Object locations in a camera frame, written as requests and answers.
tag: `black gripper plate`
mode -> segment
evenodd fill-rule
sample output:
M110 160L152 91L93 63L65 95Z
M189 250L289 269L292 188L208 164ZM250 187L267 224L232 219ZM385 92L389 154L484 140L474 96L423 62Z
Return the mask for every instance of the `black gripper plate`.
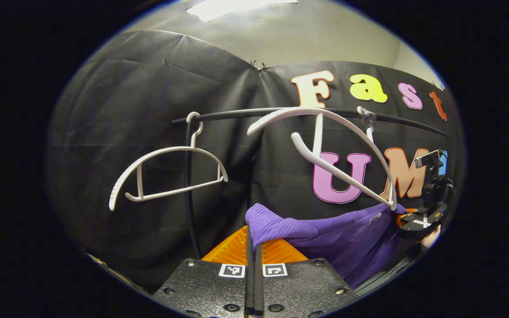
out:
M318 311L327 314L358 298L324 258L290 262L285 267L288 276L263 278L265 318L305 318ZM270 311L269 306L275 304L284 309Z
M186 258L152 298L182 313L191 310L202 317L244 318L245 278L219 276L220 269L216 262ZM168 294L166 288L174 292ZM239 310L226 310L228 304Z

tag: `gray wall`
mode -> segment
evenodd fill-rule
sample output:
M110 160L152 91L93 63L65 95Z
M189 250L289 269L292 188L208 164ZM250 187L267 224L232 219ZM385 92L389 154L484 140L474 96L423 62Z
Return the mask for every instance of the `gray wall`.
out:
M203 22L186 12L202 0L180 0L126 30L166 30L199 38L245 61L267 66L304 61L351 61L392 67L443 86L437 74L389 30L330 0L298 0L234 12Z

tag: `hanger hook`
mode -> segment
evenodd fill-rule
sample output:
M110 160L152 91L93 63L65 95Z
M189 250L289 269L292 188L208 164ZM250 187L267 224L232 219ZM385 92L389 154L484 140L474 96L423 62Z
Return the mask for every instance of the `hanger hook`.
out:
M196 111L192 111L188 117L186 117L186 123L190 123L190 121L192 121L192 118L195 117L195 116L199 116L200 113L196 112ZM201 131L204 129L204 122L203 121L199 121L200 123L200 127L198 128L198 130L196 132L194 132L192 134L192 140L190 141L190 146L192 148L195 148L196 147L196 137L201 133Z

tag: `white plastic hanger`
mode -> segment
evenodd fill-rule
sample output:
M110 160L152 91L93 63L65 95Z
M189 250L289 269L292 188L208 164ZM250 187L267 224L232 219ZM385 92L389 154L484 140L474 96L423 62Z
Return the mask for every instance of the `white plastic hanger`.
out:
M329 171L329 173L332 173L332 175L335 175L339 179L349 183L350 185L353 185L360 189L362 192L370 195L374 199L380 201L381 203L384 203L388 206L390 206L390 209L394 211L396 209L396 188L394 186L394 180L392 179L392 175L390 174L390 169L388 168L388 164L386 163L386 159L384 159L382 153L380 153L380 150L378 150L378 147L373 143L372 136L368 137L363 133L359 127L355 126L353 123L345 119L344 117L341 117L335 113L332 113L331 111L325 110L323 108L317 108L317 107L291 107L291 108L285 108L281 110L274 111L268 115L265 115L264 117L261 117L258 121L255 121L249 129L247 130L247 135L252 135L253 133L256 133L260 129L262 129L265 125L268 125L270 123L273 123L274 121L279 121L280 119L287 118L287 117L294 117L294 116L301 116L301 115L317 115L317 120L315 121L315 135L314 135L314 143L313 143L313 151L310 151L305 143L302 141L299 133L293 132L291 134L292 141L296 147L296 149L299 151L299 153L309 162L317 165L318 167L321 167L325 169L326 171ZM331 163L328 163L327 161L321 159L321 141L323 139L323 116L329 117L333 119L334 121L338 121L339 123L343 124L345 127L349 128L350 130L354 131L361 139L363 139L376 153L376 156L380 159L380 163L382 163L382 166L384 167L384 170L386 171L388 175L388 181L390 182L390 197L388 198L388 201L380 197L380 195L377 195L372 190L368 189L368 187L362 185L355 179L353 179L350 175L347 175L340 169L334 167L334 165L331 165Z
M199 115L200 114L196 113L195 111L190 113L188 115L188 117L186 118L186 122L189 123L190 120L194 116L199 116ZM196 137L201 133L201 131L203 129L204 129L204 123L203 123L203 121L200 121L200 128L198 129L198 131L196 131L192 134L192 140L190 143L190 147L180 146L180 147L169 147L169 148L164 148L164 149L158 149L157 151L152 151L151 153L148 153L148 154L144 155L143 157L140 157L137 161L135 161L132 165L130 165L125 170L125 172L122 173L122 175L119 177L119 179L113 186L113 191L111 191L111 196L109 197L109 209L111 211L115 210L115 201L117 201L117 195L119 195L119 190L121 189L121 186L123 185L123 183L129 176L129 174L131 172L133 172L134 169L137 169L137 187L139 189L139 196L134 197L133 195L131 195L129 193L125 193L125 197L129 198L130 201L134 201L134 202L147 201L147 200L151 200L151 199L157 199L159 197L167 197L169 195L183 193L185 191L198 189L198 188L201 188L204 186L214 185L215 183L219 183L221 181L227 182L228 181L227 172L225 171L225 168L221 164L221 161L217 157L212 155L211 153L209 153L203 149L196 148ZM148 159L151 159L152 157L156 157L157 155L161 155L163 153L172 152L172 151L180 151L180 150L204 153L204 154L208 155L209 157L211 157L212 159L214 159L215 161L217 161L217 179L214 181L209 181L206 183L202 183L200 185L192 185L192 186L182 188L182 189L176 189L176 190L171 190L171 191L166 191L163 193L156 193L156 194L151 194L151 195L143 195L143 169L142 169L141 165Z

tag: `ceiling light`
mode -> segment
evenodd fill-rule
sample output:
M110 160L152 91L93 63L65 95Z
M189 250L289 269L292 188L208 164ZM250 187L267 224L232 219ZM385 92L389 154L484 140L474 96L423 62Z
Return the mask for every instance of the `ceiling light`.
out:
M240 10L260 8L269 4L296 4L297 0L205 0L186 10L204 22Z

